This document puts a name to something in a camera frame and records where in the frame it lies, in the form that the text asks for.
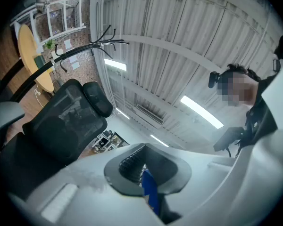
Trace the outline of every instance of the wooden table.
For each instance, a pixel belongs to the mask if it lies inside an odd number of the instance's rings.
[[[34,58],[41,55],[36,52],[37,44],[33,34],[27,25],[22,25],[18,34],[18,47],[21,59],[29,74],[32,75],[38,70]],[[53,83],[47,71],[41,74],[35,82],[45,91],[53,92]]]

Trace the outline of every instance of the ceiling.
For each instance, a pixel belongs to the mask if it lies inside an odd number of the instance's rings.
[[[91,0],[91,33],[99,37],[109,24],[130,45],[105,50],[127,71],[97,67],[106,95],[144,134],[168,145],[213,153],[212,145],[228,127],[245,123],[247,107],[229,107],[208,88],[211,71],[239,63],[266,78],[273,74],[273,50],[283,24],[266,0]],[[216,129],[180,102],[188,96],[224,127]],[[134,113],[139,104],[164,122],[157,129]]]

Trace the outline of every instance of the ceiling light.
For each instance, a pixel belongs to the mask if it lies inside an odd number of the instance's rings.
[[[195,101],[192,101],[187,96],[184,96],[180,102],[184,103],[186,106],[190,107],[194,112],[201,115],[204,119],[206,119],[217,129],[223,127],[223,124],[215,116],[213,116],[210,112],[202,108],[199,104],[197,104]]]
[[[155,136],[150,135],[150,137],[154,138],[155,140],[157,140],[158,142],[160,142],[162,145],[169,147],[167,144],[163,143],[161,140],[157,139]]]
[[[111,65],[111,66],[116,67],[118,69],[127,71],[127,65],[126,64],[119,63],[117,61],[113,61],[113,60],[106,59],[106,58],[104,58],[104,61],[105,61],[105,64],[107,64],[107,65]]]
[[[122,111],[120,111],[120,109],[117,108],[117,111],[120,112],[125,118],[127,118],[128,120],[130,119],[129,116],[125,115]]]

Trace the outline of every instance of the headphones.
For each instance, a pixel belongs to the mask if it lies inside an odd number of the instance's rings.
[[[215,84],[218,82],[220,78],[220,74],[216,71],[213,71],[209,74],[209,80],[208,80],[208,87],[211,89],[215,86]]]

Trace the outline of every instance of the corrugated metal ceiling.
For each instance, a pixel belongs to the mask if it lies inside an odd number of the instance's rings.
[[[268,17],[268,11],[271,11],[270,21],[283,34],[283,25],[275,12],[266,5],[267,1],[257,1],[258,6],[264,7],[266,11],[263,16]],[[250,17],[226,0],[125,0],[123,23],[120,21],[121,7],[122,0],[104,1],[104,30],[112,24],[117,29],[116,34],[119,34],[122,24],[122,36],[135,35],[137,38],[147,37],[171,42],[203,56],[222,71],[229,63],[239,63],[249,66],[262,78],[272,74],[272,54],[281,34],[271,37],[267,28],[260,44],[264,27],[258,24],[256,18]],[[124,88],[128,108],[140,104],[153,112],[164,120],[165,130],[191,145],[187,150],[213,144],[218,138],[213,138],[216,129],[211,124],[180,103],[183,95],[206,108],[225,125],[217,133],[230,126],[245,123],[248,109],[243,106],[228,107],[216,95],[215,89],[208,88],[210,71],[199,63],[173,51],[142,42],[130,41],[129,46],[121,45],[121,48],[118,45],[116,52],[112,46],[107,46],[106,49],[116,61],[128,65],[127,72],[120,74],[123,80],[139,85],[190,115],[187,121],[177,120],[146,98],[132,92],[130,88]],[[108,70],[119,73],[110,66]],[[110,85],[117,106],[124,109],[122,84],[110,79]],[[138,116],[134,120],[149,127]],[[209,139],[204,140],[203,135],[197,134],[195,129],[204,131]]]

